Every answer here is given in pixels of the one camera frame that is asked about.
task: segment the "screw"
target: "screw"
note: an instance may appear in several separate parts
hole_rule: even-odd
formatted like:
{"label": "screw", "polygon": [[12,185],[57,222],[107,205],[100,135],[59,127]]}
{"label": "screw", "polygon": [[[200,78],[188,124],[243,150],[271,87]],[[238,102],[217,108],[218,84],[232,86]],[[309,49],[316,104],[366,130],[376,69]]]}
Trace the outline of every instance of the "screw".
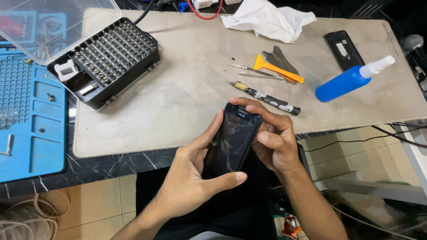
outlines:
{"label": "screw", "polygon": [[32,65],[32,63],[34,62],[34,60],[32,60],[32,59],[27,59],[27,60],[24,60],[24,62],[25,62],[26,64],[28,64],[28,65]]}
{"label": "screw", "polygon": [[47,100],[48,100],[49,102],[54,102],[54,101],[55,101],[55,98],[54,98],[52,95],[47,94],[47,96],[48,96]]}

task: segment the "screwdriver bit set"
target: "screwdriver bit set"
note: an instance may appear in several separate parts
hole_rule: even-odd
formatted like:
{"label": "screwdriver bit set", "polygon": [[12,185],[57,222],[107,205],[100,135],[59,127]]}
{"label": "screwdriver bit set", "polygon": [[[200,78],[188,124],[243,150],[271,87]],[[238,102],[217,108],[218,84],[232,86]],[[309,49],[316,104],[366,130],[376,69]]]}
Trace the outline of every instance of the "screwdriver bit set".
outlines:
{"label": "screwdriver bit set", "polygon": [[160,63],[157,41],[121,18],[47,66],[93,110],[101,110]]}

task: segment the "red wire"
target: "red wire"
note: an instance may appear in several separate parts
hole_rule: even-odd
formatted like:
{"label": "red wire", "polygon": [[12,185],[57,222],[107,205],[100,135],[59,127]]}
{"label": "red wire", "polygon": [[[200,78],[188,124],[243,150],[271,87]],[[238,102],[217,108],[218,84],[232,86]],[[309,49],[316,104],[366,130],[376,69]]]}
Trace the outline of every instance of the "red wire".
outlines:
{"label": "red wire", "polygon": [[200,16],[195,10],[194,10],[194,8],[193,8],[193,6],[191,5],[191,3],[190,3],[190,0],[187,0],[187,3],[188,3],[188,5],[190,5],[190,7],[191,7],[191,10],[199,17],[199,18],[201,18],[201,19],[205,19],[205,20],[210,20],[210,19],[214,19],[218,14],[219,14],[219,12],[221,11],[221,7],[222,7],[222,0],[221,0],[221,3],[219,4],[219,9],[218,9],[218,11],[216,12],[216,14],[214,15],[214,16],[212,16],[212,17],[210,17],[210,18],[205,18],[205,17],[202,17],[202,16]]}

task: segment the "white spray nozzle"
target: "white spray nozzle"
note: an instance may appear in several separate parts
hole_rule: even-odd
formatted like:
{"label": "white spray nozzle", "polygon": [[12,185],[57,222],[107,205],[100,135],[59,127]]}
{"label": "white spray nozzle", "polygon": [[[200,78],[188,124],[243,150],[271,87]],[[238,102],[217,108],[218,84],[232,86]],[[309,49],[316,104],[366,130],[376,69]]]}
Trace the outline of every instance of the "white spray nozzle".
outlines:
{"label": "white spray nozzle", "polygon": [[387,56],[378,61],[373,61],[359,69],[359,73],[364,78],[371,78],[375,74],[379,74],[381,70],[392,65],[395,62],[395,59],[392,56]]}

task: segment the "orange pry tool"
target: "orange pry tool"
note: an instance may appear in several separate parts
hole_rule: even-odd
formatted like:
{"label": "orange pry tool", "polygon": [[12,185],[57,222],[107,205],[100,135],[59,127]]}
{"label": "orange pry tool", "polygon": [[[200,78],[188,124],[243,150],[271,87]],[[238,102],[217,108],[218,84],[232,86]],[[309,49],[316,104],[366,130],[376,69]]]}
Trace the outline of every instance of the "orange pry tool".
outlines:
{"label": "orange pry tool", "polygon": [[268,70],[278,72],[280,75],[282,75],[283,77],[286,77],[286,79],[291,80],[291,81],[297,81],[299,83],[304,82],[303,77],[298,76],[298,75],[293,74],[293,73],[290,73],[290,72],[285,71],[283,69],[280,69],[280,68],[278,68],[278,67],[276,67],[270,63],[264,62],[264,59],[261,56],[261,54],[258,54],[257,59],[255,60],[254,69],[258,70],[260,68],[266,68]]}

